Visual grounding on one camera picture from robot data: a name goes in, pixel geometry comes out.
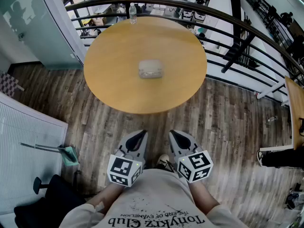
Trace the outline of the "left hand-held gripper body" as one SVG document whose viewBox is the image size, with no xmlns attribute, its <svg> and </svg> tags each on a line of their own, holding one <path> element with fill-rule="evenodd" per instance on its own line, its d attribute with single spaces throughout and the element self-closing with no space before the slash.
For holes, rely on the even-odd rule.
<svg viewBox="0 0 304 228">
<path fill-rule="evenodd" d="M 107 166 L 107 175 L 112 183 L 131 187 L 142 174 L 144 151 L 124 152 L 117 149 L 111 154 Z"/>
</svg>

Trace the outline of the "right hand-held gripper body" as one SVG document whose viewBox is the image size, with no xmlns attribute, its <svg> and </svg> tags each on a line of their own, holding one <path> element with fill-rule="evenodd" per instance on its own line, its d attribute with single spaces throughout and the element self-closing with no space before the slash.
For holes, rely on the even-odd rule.
<svg viewBox="0 0 304 228">
<path fill-rule="evenodd" d="M 213 168 L 208 151 L 200 146 L 194 146 L 193 149 L 175 147 L 175 162 L 179 177 L 184 177 L 188 183 L 207 178 Z"/>
</svg>

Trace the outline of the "person's left forearm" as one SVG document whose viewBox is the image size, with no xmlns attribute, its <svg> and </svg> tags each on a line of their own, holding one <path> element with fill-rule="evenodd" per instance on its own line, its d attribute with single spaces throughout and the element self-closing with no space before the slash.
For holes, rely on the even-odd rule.
<svg viewBox="0 0 304 228">
<path fill-rule="evenodd" d="M 123 192 L 125 186 L 117 183 L 110 183 L 98 194 L 93 196 L 87 201 L 87 204 L 93 205 L 98 208 L 98 212 L 106 214 L 112 204 L 117 200 L 120 194 Z"/>
</svg>

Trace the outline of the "person's right forearm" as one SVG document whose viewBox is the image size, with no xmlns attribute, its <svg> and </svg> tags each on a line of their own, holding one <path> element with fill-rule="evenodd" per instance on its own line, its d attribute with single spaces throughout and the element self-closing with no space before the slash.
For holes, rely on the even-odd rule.
<svg viewBox="0 0 304 228">
<path fill-rule="evenodd" d="M 219 205 L 219 202 L 210 194 L 202 182 L 192 182 L 188 186 L 195 205 L 205 215 Z"/>
</svg>

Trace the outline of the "person's beige shoe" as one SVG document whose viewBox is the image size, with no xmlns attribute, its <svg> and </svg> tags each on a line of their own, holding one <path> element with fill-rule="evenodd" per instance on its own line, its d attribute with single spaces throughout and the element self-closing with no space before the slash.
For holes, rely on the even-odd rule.
<svg viewBox="0 0 304 228">
<path fill-rule="evenodd" d="M 157 161 L 157 168 L 166 169 L 169 162 L 169 156 L 167 154 L 162 154 Z"/>
</svg>

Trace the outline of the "person's beige printed shirt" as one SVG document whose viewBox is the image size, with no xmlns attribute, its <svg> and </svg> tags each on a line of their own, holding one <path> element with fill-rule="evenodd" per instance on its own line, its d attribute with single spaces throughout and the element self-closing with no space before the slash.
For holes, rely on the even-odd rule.
<svg viewBox="0 0 304 228">
<path fill-rule="evenodd" d="M 195 205 L 188 183 L 177 174 L 144 170 L 106 214 L 90 204 L 64 217 L 59 228 L 248 228 L 219 204 L 207 215 Z"/>
</svg>

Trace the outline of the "black office chair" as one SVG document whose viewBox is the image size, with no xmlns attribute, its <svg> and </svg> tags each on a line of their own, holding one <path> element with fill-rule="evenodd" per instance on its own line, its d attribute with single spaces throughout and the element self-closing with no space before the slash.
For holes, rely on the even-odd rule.
<svg viewBox="0 0 304 228">
<path fill-rule="evenodd" d="M 33 190 L 38 194 L 41 189 L 46 189 L 44 197 L 14 208 L 18 228 L 59 228 L 69 211 L 86 202 L 71 184 L 56 174 L 49 184 L 42 184 L 41 179 L 36 177 Z"/>
</svg>

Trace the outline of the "white louvered panel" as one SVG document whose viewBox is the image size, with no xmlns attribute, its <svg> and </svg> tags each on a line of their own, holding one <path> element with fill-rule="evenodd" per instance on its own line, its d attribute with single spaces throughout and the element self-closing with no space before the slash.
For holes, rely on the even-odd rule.
<svg viewBox="0 0 304 228">
<path fill-rule="evenodd" d="M 49 183 L 53 175 L 61 174 L 61 155 L 34 147 L 63 145 L 67 128 L 67 123 L 0 92 L 0 225 L 4 228 L 17 228 L 16 206 L 45 196 L 45 189 L 39 194 L 33 191 L 36 177 Z"/>
</svg>

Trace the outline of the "black wheeled equipment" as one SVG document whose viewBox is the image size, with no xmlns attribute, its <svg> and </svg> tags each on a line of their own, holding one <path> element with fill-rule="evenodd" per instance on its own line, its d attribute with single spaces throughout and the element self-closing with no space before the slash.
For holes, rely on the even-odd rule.
<svg viewBox="0 0 304 228">
<path fill-rule="evenodd" d="M 300 198 L 300 193 L 290 189 L 289 194 L 287 195 L 286 198 L 287 208 L 293 210 L 296 207 L 302 205 L 302 203 L 299 201 L 299 198 Z"/>
</svg>

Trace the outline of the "clear plastic water bottle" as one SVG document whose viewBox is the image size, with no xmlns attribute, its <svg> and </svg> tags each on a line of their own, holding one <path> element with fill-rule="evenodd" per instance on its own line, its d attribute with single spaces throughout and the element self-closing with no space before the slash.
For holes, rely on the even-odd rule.
<svg viewBox="0 0 304 228">
<path fill-rule="evenodd" d="M 130 23 L 136 24 L 137 23 L 137 10 L 134 3 L 130 3 L 129 7 L 129 17 L 130 17 Z"/>
</svg>

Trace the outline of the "checkered board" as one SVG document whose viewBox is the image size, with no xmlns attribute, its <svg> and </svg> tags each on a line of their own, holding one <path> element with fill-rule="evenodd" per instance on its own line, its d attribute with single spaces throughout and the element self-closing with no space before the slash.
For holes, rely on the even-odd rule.
<svg viewBox="0 0 304 228">
<path fill-rule="evenodd" d="M 0 92 L 12 98 L 16 89 L 24 91 L 24 88 L 19 85 L 19 81 L 16 78 L 0 71 Z"/>
</svg>

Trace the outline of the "frosted glass door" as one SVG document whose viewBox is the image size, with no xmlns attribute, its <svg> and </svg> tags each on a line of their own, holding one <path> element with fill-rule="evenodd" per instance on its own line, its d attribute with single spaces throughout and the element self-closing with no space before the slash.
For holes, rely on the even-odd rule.
<svg viewBox="0 0 304 228">
<path fill-rule="evenodd" d="M 0 0 L 0 14 L 47 69 L 82 69 L 44 0 Z"/>
</svg>

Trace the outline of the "teal long-handled dustpan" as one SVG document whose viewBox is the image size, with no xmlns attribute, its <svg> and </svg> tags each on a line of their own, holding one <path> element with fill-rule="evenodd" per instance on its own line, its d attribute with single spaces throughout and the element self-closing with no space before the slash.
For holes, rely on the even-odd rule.
<svg viewBox="0 0 304 228">
<path fill-rule="evenodd" d="M 21 146 L 29 147 L 29 148 L 32 148 L 32 149 L 59 153 L 66 166 L 79 165 L 78 156 L 76 154 L 76 150 L 75 150 L 74 147 L 71 147 L 71 146 L 64 147 L 63 145 L 60 145 L 58 147 L 52 147 L 52 146 L 45 146 L 45 145 L 39 145 L 39 144 L 35 144 L 34 146 L 32 146 L 32 145 L 25 144 L 25 143 L 22 143 L 22 142 L 20 142 L 19 144 Z"/>
</svg>

